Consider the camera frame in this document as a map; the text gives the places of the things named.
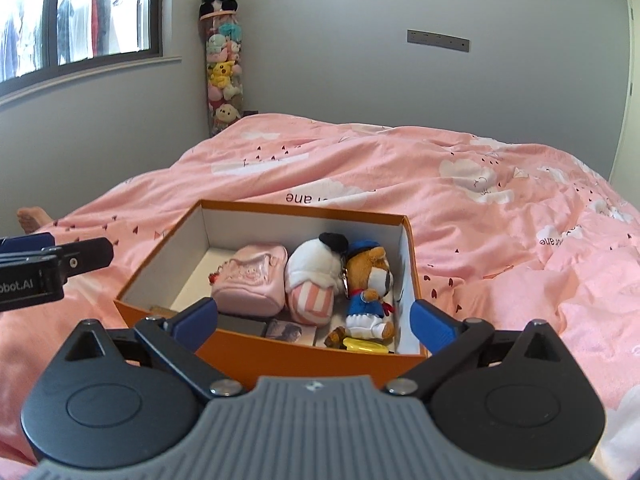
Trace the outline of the brown cardboard small box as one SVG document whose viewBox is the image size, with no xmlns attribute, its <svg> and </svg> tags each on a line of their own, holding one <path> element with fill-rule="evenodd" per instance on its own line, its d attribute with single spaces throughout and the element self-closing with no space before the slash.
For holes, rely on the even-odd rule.
<svg viewBox="0 0 640 480">
<path fill-rule="evenodd" d="M 178 314 L 178 311 L 167 309 L 160 306 L 152 306 L 149 308 L 149 314 L 161 316 L 162 318 L 173 318 Z"/>
</svg>

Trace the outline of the bare foot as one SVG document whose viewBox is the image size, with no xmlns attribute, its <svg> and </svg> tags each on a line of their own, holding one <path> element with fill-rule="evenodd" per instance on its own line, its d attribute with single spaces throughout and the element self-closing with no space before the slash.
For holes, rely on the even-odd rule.
<svg viewBox="0 0 640 480">
<path fill-rule="evenodd" d="M 16 212 L 16 218 L 25 234 L 35 233 L 53 221 L 47 211 L 37 206 L 20 208 Z"/>
</svg>

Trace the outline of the window with dark frame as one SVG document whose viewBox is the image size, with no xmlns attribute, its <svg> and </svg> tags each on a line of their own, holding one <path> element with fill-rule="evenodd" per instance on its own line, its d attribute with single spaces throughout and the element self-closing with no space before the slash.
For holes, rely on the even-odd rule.
<svg viewBox="0 0 640 480">
<path fill-rule="evenodd" d="M 163 0 L 1 0 L 1 99 L 163 54 Z"/>
</svg>

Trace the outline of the dark grey square box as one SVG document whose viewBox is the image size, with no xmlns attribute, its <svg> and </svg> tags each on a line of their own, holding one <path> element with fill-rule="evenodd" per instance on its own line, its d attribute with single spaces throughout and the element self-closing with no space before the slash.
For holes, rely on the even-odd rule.
<svg viewBox="0 0 640 480">
<path fill-rule="evenodd" d="M 267 327 L 268 322 L 259 318 L 223 313 L 219 313 L 217 316 L 218 330 L 226 330 L 227 332 L 260 338 L 265 336 Z"/>
</svg>

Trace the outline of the white wardrobe door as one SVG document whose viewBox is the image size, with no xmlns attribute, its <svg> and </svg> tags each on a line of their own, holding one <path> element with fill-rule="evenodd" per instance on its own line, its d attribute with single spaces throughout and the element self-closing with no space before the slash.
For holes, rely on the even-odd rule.
<svg viewBox="0 0 640 480">
<path fill-rule="evenodd" d="M 639 207 L 639 0 L 629 10 L 629 74 L 625 115 L 610 174 L 612 187 Z"/>
</svg>

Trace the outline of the grey wall plate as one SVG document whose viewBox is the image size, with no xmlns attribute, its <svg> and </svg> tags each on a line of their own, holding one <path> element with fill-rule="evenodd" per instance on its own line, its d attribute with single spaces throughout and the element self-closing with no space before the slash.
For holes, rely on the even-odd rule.
<svg viewBox="0 0 640 480">
<path fill-rule="evenodd" d="M 424 32 L 424 30 L 408 29 L 407 42 L 408 44 L 458 52 L 469 52 L 470 50 L 469 39 L 439 34 L 438 32 Z"/>
</svg>

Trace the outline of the orange cardboard storage box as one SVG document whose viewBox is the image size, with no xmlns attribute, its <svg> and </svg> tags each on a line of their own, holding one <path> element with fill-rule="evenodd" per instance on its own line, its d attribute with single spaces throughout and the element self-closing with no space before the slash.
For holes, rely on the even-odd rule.
<svg viewBox="0 0 640 480">
<path fill-rule="evenodd" d="M 349 240 L 376 240 L 386 250 L 394 274 L 390 304 L 396 334 L 390 352 L 375 354 L 326 348 L 324 333 L 314 344 L 291 344 L 220 328 L 198 356 L 245 388 L 259 377 L 336 377 L 368 375 L 377 386 L 426 359 L 409 318 L 420 299 L 420 280 L 410 221 L 401 214 L 379 214 L 292 205 L 200 200 L 169 229 L 114 299 L 128 326 L 153 308 L 179 312 L 210 294 L 209 274 L 249 244 L 279 243 L 287 250 L 322 232 Z"/>
</svg>

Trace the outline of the clear tube of plush toys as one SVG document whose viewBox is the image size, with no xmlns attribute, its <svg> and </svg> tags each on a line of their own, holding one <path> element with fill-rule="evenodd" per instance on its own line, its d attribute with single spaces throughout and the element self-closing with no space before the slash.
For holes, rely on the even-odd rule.
<svg viewBox="0 0 640 480">
<path fill-rule="evenodd" d="M 205 46 L 209 134 L 216 136 L 243 116 L 242 26 L 235 11 L 200 18 Z"/>
</svg>

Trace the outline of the white striped plush toy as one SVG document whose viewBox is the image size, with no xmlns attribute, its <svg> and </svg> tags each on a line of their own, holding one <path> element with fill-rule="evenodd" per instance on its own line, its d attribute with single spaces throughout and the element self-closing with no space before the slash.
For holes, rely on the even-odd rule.
<svg viewBox="0 0 640 480">
<path fill-rule="evenodd" d="M 344 292 L 343 256 L 347 248 L 345 235 L 323 232 L 300 244 L 288 257 L 285 295 L 288 313 L 296 323 L 329 324 L 335 296 Z"/>
</svg>

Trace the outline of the bear plush blue hat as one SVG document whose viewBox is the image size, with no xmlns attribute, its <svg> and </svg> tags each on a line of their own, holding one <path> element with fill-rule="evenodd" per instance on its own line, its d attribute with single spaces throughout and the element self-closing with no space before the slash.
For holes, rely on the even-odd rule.
<svg viewBox="0 0 640 480">
<path fill-rule="evenodd" d="M 394 307 L 385 301 L 394 277 L 385 248 L 375 240 L 357 240 L 344 258 L 343 282 L 348 298 L 345 324 L 334 328 L 324 345 L 338 349 L 345 338 L 390 344 L 395 335 Z"/>
</svg>

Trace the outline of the pink patterned duvet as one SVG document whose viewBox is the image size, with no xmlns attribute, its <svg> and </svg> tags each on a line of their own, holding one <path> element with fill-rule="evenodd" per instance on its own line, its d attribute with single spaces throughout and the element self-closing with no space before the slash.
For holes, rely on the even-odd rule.
<svg viewBox="0 0 640 480">
<path fill-rule="evenodd" d="M 639 214 L 605 178 L 544 145 L 260 114 L 48 224 L 62 243 L 108 237 L 115 258 L 63 300 L 2 315 L 4 478 L 34 462 L 20 411 L 55 351 L 82 318 L 122 324 L 114 297 L 199 200 L 407 217 L 423 295 L 499 328 L 549 321 L 606 409 L 594 460 L 613 479 L 638 469 Z"/>
</svg>

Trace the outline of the grey photo card box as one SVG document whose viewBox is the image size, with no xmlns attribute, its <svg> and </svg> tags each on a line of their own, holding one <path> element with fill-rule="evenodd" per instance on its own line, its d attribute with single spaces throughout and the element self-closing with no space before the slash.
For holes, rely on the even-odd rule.
<svg viewBox="0 0 640 480">
<path fill-rule="evenodd" d="M 317 329 L 314 326 L 274 318 L 267 326 L 265 338 L 312 347 L 316 340 L 316 333 Z"/>
</svg>

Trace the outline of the yellow object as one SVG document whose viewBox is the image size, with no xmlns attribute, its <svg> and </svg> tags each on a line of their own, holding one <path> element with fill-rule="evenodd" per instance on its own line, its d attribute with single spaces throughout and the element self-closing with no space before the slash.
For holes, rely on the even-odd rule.
<svg viewBox="0 0 640 480">
<path fill-rule="evenodd" d="M 386 344 L 367 339 L 357 339 L 346 337 L 342 341 L 345 350 L 350 352 L 367 353 L 367 354 L 389 354 Z"/>
</svg>

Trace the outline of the pink mini backpack pouch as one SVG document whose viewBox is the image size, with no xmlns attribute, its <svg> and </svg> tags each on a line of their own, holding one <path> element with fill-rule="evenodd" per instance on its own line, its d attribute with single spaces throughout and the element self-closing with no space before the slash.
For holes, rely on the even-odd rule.
<svg viewBox="0 0 640 480">
<path fill-rule="evenodd" d="M 222 314 L 272 318 L 285 306 L 284 270 L 288 251 L 278 244 L 246 245 L 209 274 Z"/>
</svg>

